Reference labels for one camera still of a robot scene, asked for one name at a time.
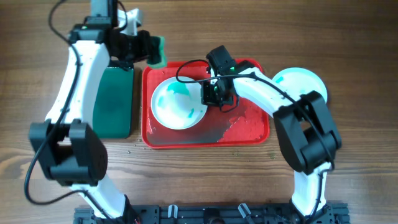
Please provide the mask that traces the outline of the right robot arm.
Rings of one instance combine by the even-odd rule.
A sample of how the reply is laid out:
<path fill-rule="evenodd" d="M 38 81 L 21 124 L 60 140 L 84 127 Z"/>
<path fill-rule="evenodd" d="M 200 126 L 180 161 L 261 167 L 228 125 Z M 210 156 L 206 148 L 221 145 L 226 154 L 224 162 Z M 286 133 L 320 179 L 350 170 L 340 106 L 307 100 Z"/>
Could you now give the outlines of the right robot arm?
<path fill-rule="evenodd" d="M 299 94 L 266 77 L 251 62 L 210 62 L 214 81 L 260 107 L 274 120 L 280 151 L 294 170 L 291 202 L 307 220 L 325 206 L 325 182 L 334 170 L 341 136 L 324 97 L 315 90 Z"/>

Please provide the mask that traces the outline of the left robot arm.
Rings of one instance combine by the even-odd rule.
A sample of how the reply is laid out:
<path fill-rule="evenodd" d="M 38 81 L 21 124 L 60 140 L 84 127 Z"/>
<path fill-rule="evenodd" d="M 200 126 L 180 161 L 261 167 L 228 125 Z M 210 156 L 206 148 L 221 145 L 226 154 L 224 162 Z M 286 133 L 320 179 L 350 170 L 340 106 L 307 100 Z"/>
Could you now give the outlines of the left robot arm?
<path fill-rule="evenodd" d="M 109 64 L 130 68 L 146 60 L 163 65 L 164 38 L 146 30 L 127 34 L 113 23 L 77 24 L 66 39 L 68 65 L 57 99 L 42 123 L 32 123 L 33 164 L 70 194 L 80 194 L 97 223 L 139 223 L 138 213 L 106 171 L 108 153 L 93 130 L 93 112 Z"/>

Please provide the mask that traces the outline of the light blue plate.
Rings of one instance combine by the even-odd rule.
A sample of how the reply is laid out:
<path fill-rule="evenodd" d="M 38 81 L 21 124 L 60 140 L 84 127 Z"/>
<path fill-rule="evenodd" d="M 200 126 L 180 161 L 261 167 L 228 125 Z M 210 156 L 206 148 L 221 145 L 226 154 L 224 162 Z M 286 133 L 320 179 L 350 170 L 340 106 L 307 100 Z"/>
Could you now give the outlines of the light blue plate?
<path fill-rule="evenodd" d="M 283 69 L 272 80 L 301 95 L 317 91 L 326 102 L 328 101 L 328 92 L 324 82 L 317 74 L 305 68 L 291 67 Z"/>

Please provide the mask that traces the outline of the green scrubbing sponge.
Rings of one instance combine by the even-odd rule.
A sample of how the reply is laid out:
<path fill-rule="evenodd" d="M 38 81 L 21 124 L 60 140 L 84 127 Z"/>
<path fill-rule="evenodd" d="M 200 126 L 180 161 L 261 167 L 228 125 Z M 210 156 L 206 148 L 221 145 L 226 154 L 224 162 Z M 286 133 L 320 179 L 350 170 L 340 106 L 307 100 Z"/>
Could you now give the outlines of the green scrubbing sponge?
<path fill-rule="evenodd" d="M 167 57 L 164 51 L 165 38 L 162 36 L 150 37 L 150 50 L 147 64 L 150 68 L 159 69 L 167 65 Z"/>

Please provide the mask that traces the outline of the white plate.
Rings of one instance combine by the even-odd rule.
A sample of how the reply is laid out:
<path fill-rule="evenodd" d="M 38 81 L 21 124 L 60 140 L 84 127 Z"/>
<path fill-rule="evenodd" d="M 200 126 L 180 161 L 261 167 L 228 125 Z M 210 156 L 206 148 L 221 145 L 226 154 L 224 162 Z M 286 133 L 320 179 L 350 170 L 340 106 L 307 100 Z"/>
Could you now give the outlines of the white plate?
<path fill-rule="evenodd" d="M 164 127 L 188 129 L 204 118 L 208 107 L 201 103 L 201 85 L 192 78 L 168 78 L 152 94 L 150 108 Z"/>

